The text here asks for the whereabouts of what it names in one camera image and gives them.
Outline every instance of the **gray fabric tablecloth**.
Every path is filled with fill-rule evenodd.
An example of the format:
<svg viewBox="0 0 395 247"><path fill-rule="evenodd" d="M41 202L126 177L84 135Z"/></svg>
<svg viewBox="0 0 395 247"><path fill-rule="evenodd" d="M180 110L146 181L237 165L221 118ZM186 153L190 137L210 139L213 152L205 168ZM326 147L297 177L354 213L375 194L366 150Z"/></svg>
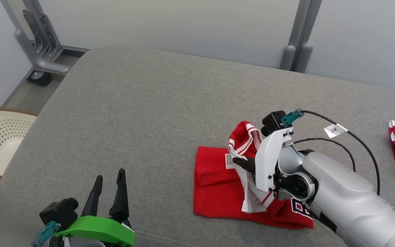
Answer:
<svg viewBox="0 0 395 247"><path fill-rule="evenodd" d="M104 177L99 216L108 216L119 168L127 172L136 246L344 246L328 228L285 230L193 215L193 168L199 145L226 147L237 123L261 127L271 111L303 108L357 134L376 156L381 196L395 207L395 163L388 121L395 89L166 51L104 47L87 52L25 136L0 188L4 211L34 239L39 212L75 197L83 204ZM326 137L329 123L305 116L293 139ZM357 172L373 185L364 148L342 134ZM340 147L303 143L351 167Z"/></svg>

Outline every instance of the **black cable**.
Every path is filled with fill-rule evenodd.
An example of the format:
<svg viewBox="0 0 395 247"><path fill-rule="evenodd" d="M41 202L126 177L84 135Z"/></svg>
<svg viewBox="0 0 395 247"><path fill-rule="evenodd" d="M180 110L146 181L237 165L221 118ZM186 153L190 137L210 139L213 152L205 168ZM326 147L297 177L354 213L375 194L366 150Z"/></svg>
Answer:
<svg viewBox="0 0 395 247"><path fill-rule="evenodd" d="M325 120L331 122L331 123L334 124L334 125L337 125L337 122L333 121L332 119L329 119L328 117L324 117L323 115L318 114L318 113L316 113L316 112L314 112L314 111L305 111L305 110L301 110L301 112L302 112L302 113L305 113L305 114L312 114L312 115L318 116L318 117L320 117L320 118L322 118L322 119L325 119ZM375 168L375 170L376 170L376 179L377 179L377 181L378 181L378 191L377 191L377 194L378 194L378 196L379 196L379 195L380 195L380 192L381 192L381 176L379 175L379 167L378 167L378 163L377 163L377 161L376 161L376 158L374 157L373 153L372 153L371 150L368 148L368 146L367 146L359 137L357 137L357 136L356 136L355 134L353 134L351 131L347 131L347 133L348 133L350 136L353 136L360 144L362 144L362 146L365 147L365 149L367 150L368 154L371 156L371 159L373 160L373 163L374 163L374 168Z"/></svg>
<svg viewBox="0 0 395 247"><path fill-rule="evenodd" d="M323 141L326 141L326 142L333 142L334 144L336 144L336 145L342 147L342 148L348 153L348 155L350 156L351 164L353 165L353 172L356 172L356 163L355 163L355 160L354 160L354 158L353 158L353 155L350 153L350 150L348 150L343 144L340 144L340 143L337 142L337 141L334 141L334 140L331 140L331 139L327 139L327 138L317 137L317 138L306 138L306 139L302 139L302 140L299 140L299 141L294 142L294 144L297 144L297 143L300 143L300 142L318 141L318 140L323 140Z"/></svg>

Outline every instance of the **caster wheel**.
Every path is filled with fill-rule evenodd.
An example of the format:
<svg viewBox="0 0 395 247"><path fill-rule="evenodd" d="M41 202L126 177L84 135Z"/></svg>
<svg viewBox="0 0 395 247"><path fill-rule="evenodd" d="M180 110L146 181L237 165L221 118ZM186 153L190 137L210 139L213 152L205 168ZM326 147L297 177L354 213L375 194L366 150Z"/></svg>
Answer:
<svg viewBox="0 0 395 247"><path fill-rule="evenodd" d="M29 76L27 81L38 84L39 86L47 86L51 82L51 73L46 72L37 79L32 79L32 77Z"/></svg>

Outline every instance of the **printed lettering on jersey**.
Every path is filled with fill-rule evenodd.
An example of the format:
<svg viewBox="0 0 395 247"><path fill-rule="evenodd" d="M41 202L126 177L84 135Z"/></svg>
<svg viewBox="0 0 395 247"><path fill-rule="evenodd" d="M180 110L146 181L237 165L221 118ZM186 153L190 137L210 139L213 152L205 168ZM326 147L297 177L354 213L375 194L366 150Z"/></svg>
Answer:
<svg viewBox="0 0 395 247"><path fill-rule="evenodd" d="M292 204L292 212L294 212L295 214L301 214L309 219L312 219L312 216L310 216L309 214L309 210L303 205L303 203L300 200L297 200L292 197L290 199L290 202Z"/></svg>

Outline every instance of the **white tag on cable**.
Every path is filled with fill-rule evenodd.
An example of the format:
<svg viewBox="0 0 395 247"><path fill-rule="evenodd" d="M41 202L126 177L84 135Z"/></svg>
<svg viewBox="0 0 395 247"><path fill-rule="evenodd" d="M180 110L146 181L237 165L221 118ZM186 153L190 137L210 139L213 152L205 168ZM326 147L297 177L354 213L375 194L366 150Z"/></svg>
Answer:
<svg viewBox="0 0 395 247"><path fill-rule="evenodd" d="M344 128L340 124L336 124L325 127L324 131L327 133L327 136L329 136L329 138L334 138L335 136L339 136L340 134L347 132L348 129Z"/></svg>
<svg viewBox="0 0 395 247"><path fill-rule="evenodd" d="M225 154L225 168L226 169L234 169L235 164L232 162L231 155L229 153Z"/></svg>

